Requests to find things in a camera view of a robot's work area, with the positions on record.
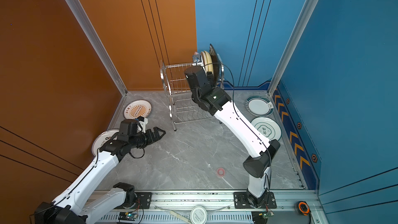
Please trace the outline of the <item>black floral square plate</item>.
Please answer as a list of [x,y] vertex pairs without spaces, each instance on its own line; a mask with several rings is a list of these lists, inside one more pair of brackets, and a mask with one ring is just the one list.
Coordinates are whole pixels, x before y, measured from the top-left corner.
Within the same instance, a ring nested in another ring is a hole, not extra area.
[[223,82],[220,78],[220,63],[217,56],[217,52],[212,44],[209,45],[209,54],[212,61],[213,66],[213,77],[215,84],[220,84],[220,87],[223,88]]

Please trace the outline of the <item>yellow round plate with bear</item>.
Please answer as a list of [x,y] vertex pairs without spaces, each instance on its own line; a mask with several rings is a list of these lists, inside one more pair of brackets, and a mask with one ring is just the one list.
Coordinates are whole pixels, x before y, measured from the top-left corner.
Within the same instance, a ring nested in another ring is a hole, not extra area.
[[204,55],[205,55],[205,66],[204,66],[204,68],[205,68],[205,70],[206,70],[206,72],[211,72],[213,75],[215,74],[214,73],[214,66],[213,66],[213,61],[212,61],[212,58],[211,58],[211,55],[209,54],[209,52],[208,51],[204,51]]

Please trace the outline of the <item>cream round plate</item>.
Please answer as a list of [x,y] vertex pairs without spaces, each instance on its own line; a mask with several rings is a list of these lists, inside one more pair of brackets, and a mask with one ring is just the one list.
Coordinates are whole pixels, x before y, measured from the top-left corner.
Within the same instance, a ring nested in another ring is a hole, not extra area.
[[203,67],[204,67],[205,69],[207,69],[207,64],[208,64],[208,63],[207,63],[207,54],[206,54],[206,52],[201,51],[200,55],[201,55]]

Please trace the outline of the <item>steel two-tier dish rack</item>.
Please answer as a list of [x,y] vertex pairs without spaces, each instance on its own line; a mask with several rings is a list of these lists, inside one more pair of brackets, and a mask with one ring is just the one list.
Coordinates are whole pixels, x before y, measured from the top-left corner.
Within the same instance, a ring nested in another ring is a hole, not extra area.
[[185,69],[192,63],[165,65],[160,68],[163,89],[169,99],[170,119],[173,129],[177,130],[180,123],[211,119],[213,116],[202,110],[192,100],[188,82],[184,75]]

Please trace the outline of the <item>white plate dark green rim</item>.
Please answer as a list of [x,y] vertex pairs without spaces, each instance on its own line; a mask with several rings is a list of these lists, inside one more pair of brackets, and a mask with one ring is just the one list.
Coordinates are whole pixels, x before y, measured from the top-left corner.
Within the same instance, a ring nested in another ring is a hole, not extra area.
[[273,113],[274,106],[270,100],[262,96],[251,96],[245,101],[247,111],[258,117],[266,117]]

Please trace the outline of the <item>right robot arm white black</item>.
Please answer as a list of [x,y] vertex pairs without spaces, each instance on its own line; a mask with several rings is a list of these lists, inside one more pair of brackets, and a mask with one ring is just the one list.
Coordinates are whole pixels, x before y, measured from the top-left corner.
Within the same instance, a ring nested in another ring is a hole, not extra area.
[[247,201],[253,208],[264,207],[270,197],[272,159],[280,148],[278,140],[270,140],[258,131],[238,110],[233,99],[212,81],[201,66],[184,71],[192,92],[192,100],[202,110],[225,124],[246,148],[249,157],[243,167],[249,174]]

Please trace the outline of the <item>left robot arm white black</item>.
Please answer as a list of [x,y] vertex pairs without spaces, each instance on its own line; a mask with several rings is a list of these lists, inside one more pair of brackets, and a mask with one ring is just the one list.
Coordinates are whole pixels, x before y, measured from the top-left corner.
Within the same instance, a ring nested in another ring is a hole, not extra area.
[[117,183],[101,198],[87,204],[88,199],[106,175],[115,168],[131,150],[144,150],[161,140],[166,131],[159,127],[146,129],[144,117],[126,119],[119,130],[101,147],[90,165],[52,202],[41,203],[29,216],[35,224],[94,224],[116,207],[142,208],[135,187]]

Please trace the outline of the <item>white plate red characters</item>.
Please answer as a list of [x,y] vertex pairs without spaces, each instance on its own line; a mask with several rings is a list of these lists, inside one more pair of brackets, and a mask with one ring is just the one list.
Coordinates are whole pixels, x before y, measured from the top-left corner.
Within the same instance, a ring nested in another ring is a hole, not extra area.
[[102,147],[117,132],[119,132],[118,129],[111,129],[101,133],[92,144],[91,151],[93,155],[96,156],[97,149]]

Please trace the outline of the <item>green circuit board left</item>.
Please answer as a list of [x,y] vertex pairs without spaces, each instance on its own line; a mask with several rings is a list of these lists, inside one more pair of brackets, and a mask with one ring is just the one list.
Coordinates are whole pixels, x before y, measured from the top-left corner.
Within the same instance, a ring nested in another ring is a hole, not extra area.
[[139,215],[134,212],[120,212],[117,222],[128,221],[128,222],[135,222],[139,219]]

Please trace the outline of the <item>green circuit board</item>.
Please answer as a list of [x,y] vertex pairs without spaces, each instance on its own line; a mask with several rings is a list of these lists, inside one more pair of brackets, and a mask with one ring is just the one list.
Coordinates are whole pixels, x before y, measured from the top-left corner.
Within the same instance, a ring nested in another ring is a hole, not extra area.
[[135,222],[139,219],[139,215],[134,212],[120,212],[117,222],[128,221],[128,222]]
[[251,213],[254,224],[267,224],[270,217],[275,214],[273,211],[254,211]]

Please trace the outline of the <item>wooden stick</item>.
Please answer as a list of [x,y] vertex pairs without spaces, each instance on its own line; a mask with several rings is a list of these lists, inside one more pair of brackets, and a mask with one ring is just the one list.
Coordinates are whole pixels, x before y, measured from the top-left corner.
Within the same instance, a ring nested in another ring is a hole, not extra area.
[[176,218],[178,218],[178,219],[184,221],[184,222],[187,223],[187,224],[192,224],[192,222],[191,222],[190,219],[188,219],[188,218],[186,218],[186,217],[184,217],[184,216],[182,216],[182,215],[180,215],[180,214],[178,214],[178,213],[176,213],[176,212],[174,212],[174,211],[170,211],[170,214],[171,214],[172,216],[174,216],[174,217],[176,217]]

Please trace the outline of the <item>green circuit board right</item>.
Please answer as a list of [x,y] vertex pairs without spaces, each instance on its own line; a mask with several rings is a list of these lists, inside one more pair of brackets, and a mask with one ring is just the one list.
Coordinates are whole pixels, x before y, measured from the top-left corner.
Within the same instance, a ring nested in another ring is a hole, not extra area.
[[275,214],[273,211],[254,211],[251,213],[254,224],[267,224],[270,217]]

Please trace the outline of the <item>orange black tape measure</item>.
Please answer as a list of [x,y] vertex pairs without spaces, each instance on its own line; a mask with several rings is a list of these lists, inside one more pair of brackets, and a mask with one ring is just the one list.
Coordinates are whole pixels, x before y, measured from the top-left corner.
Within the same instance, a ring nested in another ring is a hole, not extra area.
[[296,211],[303,216],[308,216],[311,211],[308,204],[305,201],[298,201],[295,204]]

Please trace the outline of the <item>aluminium front rail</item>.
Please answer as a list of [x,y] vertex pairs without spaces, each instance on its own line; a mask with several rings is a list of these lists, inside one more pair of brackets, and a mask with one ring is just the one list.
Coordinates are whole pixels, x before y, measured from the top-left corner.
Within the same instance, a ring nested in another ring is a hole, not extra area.
[[[328,220],[321,206],[318,196],[313,190],[275,190],[277,208],[244,208],[236,209],[234,206],[235,192],[246,192],[245,190],[153,190],[149,209],[113,209],[105,214],[96,223],[114,222],[120,212],[134,212],[139,215],[135,222],[122,221],[121,223],[132,224],[171,224],[183,223],[184,221],[172,216],[170,211],[174,211],[188,219],[190,213],[196,206],[206,209],[208,219],[206,224],[211,223],[253,223],[251,213],[254,211],[274,212],[267,224],[276,223],[305,223],[305,224],[326,224]],[[105,191],[94,191],[87,201],[87,204],[101,198]],[[311,213],[308,216],[300,215],[295,204],[298,201],[305,201]]]

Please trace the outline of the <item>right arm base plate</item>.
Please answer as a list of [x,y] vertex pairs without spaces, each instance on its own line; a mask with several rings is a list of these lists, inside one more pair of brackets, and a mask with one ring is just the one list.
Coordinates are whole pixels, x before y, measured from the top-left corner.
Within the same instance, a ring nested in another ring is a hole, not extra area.
[[235,192],[234,206],[236,209],[244,208],[270,208],[276,209],[276,199],[272,192],[266,191],[260,198],[256,198],[250,192]]

